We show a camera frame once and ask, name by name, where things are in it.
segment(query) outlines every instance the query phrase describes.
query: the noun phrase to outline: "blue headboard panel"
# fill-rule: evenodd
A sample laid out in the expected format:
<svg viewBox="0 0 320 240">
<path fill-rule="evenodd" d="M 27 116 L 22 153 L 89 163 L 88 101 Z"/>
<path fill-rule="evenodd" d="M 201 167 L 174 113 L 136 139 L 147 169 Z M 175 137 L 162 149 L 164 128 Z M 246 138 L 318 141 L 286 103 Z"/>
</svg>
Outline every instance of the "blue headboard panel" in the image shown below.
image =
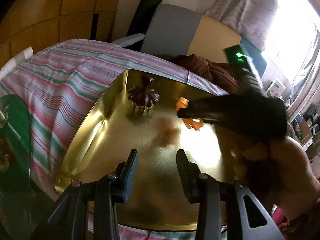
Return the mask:
<svg viewBox="0 0 320 240">
<path fill-rule="evenodd" d="M 240 44 L 244 45 L 246 50 L 248 51 L 249 57 L 252 58 L 253 64 L 256 70 L 259 73 L 259 76 L 262 77 L 264 71 L 267 67 L 267 62 L 261 54 L 261 51 L 258 50 L 250 41 L 241 37 Z"/>
</svg>

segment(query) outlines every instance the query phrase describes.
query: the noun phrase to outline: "striped bed sheet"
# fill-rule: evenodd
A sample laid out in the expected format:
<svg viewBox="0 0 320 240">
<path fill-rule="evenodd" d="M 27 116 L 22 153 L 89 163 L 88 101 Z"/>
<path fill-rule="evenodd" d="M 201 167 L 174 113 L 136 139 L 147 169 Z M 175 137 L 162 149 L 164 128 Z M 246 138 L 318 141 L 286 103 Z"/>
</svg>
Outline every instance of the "striped bed sheet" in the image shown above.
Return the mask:
<svg viewBox="0 0 320 240">
<path fill-rule="evenodd" d="M 217 96 L 228 94 L 173 63 L 101 41 L 64 41 L 24 60 L 2 79 L 0 96 L 16 94 L 26 103 L 31 115 L 31 176 L 53 200 L 58 198 L 53 178 L 74 134 L 126 69 L 158 74 Z"/>
</svg>

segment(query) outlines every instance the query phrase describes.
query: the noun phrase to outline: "green led light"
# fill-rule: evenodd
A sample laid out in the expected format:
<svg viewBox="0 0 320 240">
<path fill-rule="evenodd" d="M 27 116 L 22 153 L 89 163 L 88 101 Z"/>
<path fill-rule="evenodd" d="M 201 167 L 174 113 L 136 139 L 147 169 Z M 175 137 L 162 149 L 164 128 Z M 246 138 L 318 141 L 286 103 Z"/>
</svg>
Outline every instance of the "green led light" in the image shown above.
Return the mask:
<svg viewBox="0 0 320 240">
<path fill-rule="evenodd" d="M 238 57 L 247 57 L 247 55 L 242 54 L 242 53 L 237 53 L 236 56 L 238 56 Z"/>
</svg>

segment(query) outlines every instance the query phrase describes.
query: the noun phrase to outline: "brown cloth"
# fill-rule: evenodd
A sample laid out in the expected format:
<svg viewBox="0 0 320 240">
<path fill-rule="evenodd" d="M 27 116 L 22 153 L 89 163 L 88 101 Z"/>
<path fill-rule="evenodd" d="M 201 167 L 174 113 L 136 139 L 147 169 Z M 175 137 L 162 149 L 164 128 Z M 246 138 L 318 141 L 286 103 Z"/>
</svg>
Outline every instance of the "brown cloth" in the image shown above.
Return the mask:
<svg viewBox="0 0 320 240">
<path fill-rule="evenodd" d="M 213 63 L 196 54 L 179 55 L 173 58 L 171 62 L 203 77 L 230 94 L 235 94 L 238 90 L 237 81 L 234 78 L 235 73 L 229 64 Z"/>
</svg>

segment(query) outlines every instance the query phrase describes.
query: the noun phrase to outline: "window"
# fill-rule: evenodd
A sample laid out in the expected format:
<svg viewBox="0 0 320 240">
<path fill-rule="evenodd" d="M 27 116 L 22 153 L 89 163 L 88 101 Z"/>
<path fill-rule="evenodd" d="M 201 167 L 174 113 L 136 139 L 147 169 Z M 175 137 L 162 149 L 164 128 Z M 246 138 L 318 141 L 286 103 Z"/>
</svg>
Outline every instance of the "window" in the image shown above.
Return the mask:
<svg viewBox="0 0 320 240">
<path fill-rule="evenodd" d="M 319 16 L 307 0 L 279 0 L 266 48 L 268 56 L 293 85 L 313 48 Z"/>
</svg>

